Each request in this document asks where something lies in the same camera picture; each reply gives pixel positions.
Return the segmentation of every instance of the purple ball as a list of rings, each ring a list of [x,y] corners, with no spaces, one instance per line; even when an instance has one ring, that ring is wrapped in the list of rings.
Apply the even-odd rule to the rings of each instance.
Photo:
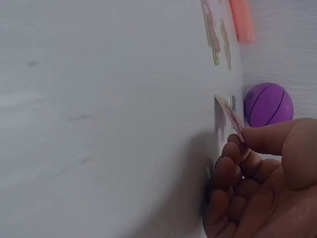
[[[251,127],[261,127],[292,120],[292,99],[283,87],[261,83],[253,87],[244,100],[244,115]]]

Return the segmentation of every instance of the hand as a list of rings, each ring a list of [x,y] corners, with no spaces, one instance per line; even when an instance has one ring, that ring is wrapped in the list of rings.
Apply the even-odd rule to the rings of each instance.
[[[245,128],[242,134],[246,143],[230,135],[216,163],[203,218],[207,237],[315,238],[317,119]],[[256,152],[282,160],[262,160]]]

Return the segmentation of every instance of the white surface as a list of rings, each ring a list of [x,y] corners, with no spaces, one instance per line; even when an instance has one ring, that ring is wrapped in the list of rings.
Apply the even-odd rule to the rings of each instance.
[[[250,0],[257,32],[242,46],[245,91],[275,82],[288,91],[294,118],[317,118],[317,1]]]
[[[199,1],[1,2],[0,237],[202,233],[204,153],[230,132],[218,139],[214,94],[242,115],[224,2],[231,71],[213,65]]]

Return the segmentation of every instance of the sticker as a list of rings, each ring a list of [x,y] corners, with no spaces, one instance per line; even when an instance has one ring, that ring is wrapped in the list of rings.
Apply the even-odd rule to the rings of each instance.
[[[230,106],[235,114],[237,114],[237,104],[236,104],[236,97],[233,95],[230,95]]]
[[[220,20],[220,30],[221,30],[221,35],[223,37],[224,41],[224,55],[227,59],[227,64],[228,64],[228,69],[231,70],[231,52],[230,52],[230,45],[229,45],[229,39],[228,39],[228,34],[226,31],[226,28],[224,26],[224,21],[223,19]]]
[[[201,0],[208,45],[212,48],[214,65],[219,65],[220,43],[215,31],[215,19],[208,0]]]
[[[233,125],[234,129],[236,130],[240,140],[242,142],[244,142],[245,140],[243,139],[243,136],[242,136],[243,126],[242,126],[242,122],[241,122],[240,118],[236,115],[236,113],[233,111],[232,107],[227,102],[227,100],[225,100],[224,97],[222,97],[220,95],[215,95],[215,98],[219,102],[224,113],[229,118],[229,120],[230,120],[231,124]]]

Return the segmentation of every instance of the orange sticky note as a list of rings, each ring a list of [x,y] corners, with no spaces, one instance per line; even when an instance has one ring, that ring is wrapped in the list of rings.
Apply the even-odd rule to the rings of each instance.
[[[239,42],[254,42],[256,33],[248,0],[230,0]]]

